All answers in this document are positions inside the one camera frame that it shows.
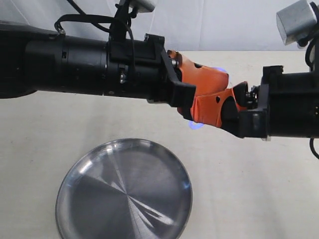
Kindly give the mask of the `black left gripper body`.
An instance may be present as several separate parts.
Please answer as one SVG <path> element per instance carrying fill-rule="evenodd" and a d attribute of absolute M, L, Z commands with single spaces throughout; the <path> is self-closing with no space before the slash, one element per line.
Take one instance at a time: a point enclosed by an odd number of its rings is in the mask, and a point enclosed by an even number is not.
<path fill-rule="evenodd" d="M 177 60 L 168 56 L 164 42 L 163 36 L 152 34 L 144 40 L 109 40 L 106 95 L 190 108 L 196 87 L 178 77 Z"/>

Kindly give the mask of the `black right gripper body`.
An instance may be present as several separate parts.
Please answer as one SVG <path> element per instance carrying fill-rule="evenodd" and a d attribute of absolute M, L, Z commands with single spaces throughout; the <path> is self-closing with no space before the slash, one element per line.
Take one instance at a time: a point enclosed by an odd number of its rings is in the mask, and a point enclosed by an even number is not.
<path fill-rule="evenodd" d="M 270 137 L 270 82 L 283 74 L 283 66 L 263 68 L 263 76 L 258 86 L 249 92 L 255 94 L 247 110 L 239 113 L 239 137 L 260 138 L 267 141 Z"/>

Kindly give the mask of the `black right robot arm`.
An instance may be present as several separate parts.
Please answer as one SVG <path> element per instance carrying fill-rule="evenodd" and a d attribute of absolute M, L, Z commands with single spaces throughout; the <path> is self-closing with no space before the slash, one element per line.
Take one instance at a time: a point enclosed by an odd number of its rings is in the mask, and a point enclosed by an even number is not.
<path fill-rule="evenodd" d="M 196 96 L 186 115 L 238 138 L 318 138 L 319 73 L 264 67 L 259 85 L 241 82 Z"/>

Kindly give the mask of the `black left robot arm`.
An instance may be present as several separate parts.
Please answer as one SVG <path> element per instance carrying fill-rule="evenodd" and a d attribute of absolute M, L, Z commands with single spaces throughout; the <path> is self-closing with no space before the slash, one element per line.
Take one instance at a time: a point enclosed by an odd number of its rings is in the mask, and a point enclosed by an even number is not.
<path fill-rule="evenodd" d="M 3 99 L 48 91 L 145 99 L 188 109 L 195 94 L 227 86 L 226 73 L 166 51 L 161 36 L 105 42 L 0 23 Z"/>

